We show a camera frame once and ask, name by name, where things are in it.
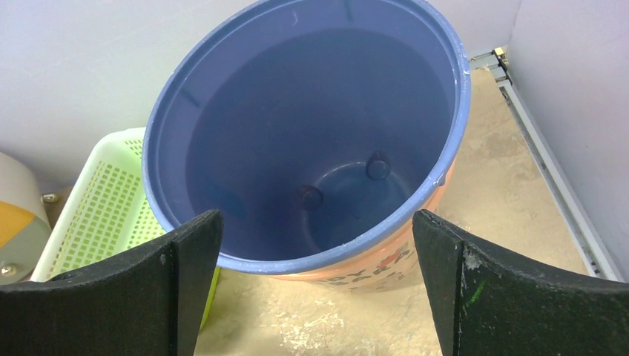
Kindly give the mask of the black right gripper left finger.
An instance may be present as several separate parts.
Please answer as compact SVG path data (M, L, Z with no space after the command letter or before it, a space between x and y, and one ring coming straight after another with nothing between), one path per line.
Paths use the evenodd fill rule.
M223 219L167 234L46 282L1 287L3 355L192 355Z

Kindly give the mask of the blue plastic bucket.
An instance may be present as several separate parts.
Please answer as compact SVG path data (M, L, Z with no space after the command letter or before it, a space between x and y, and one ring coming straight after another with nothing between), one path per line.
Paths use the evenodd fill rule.
M220 211L223 268L332 266L389 239L443 187L470 100L463 44L426 1L257 1L162 89L145 194L167 231Z

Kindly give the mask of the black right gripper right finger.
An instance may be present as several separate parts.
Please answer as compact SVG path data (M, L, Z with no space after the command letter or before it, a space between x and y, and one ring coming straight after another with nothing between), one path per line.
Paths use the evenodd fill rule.
M628 285L518 254L427 211L412 230L444 355L626 355Z

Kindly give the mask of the orange capybara bucket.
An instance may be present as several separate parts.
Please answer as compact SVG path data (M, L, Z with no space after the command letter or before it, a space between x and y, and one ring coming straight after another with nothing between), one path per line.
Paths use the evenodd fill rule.
M363 163L341 166L316 186L323 191L323 203L305 213L305 228L308 244L317 252L344 247L377 225L404 201L407 191L395 174L379 181L368 178ZM354 293L384 291L400 287L417 264L412 223L407 221L384 241L354 257L279 278Z

